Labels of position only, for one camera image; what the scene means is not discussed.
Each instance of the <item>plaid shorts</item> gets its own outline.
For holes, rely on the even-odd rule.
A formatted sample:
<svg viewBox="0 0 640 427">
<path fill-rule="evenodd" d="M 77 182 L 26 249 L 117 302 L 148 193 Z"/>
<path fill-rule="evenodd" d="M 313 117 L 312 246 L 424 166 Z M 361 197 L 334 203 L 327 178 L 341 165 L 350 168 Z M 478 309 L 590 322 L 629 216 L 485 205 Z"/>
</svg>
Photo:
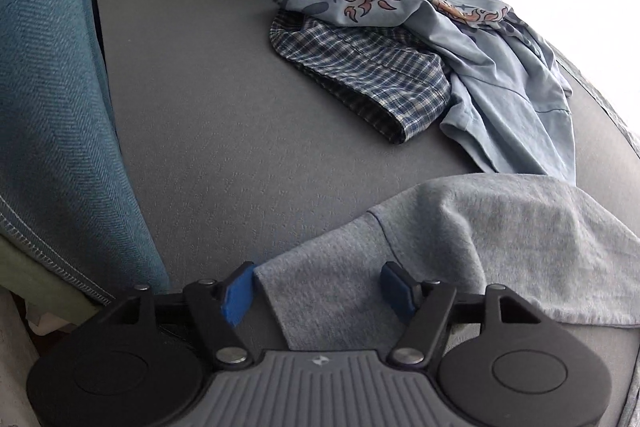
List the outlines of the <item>plaid shorts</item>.
<svg viewBox="0 0 640 427">
<path fill-rule="evenodd" d="M 427 129 L 449 104 L 442 59 L 402 26 L 333 26 L 280 10 L 270 39 L 279 55 L 391 143 Z"/>
</svg>

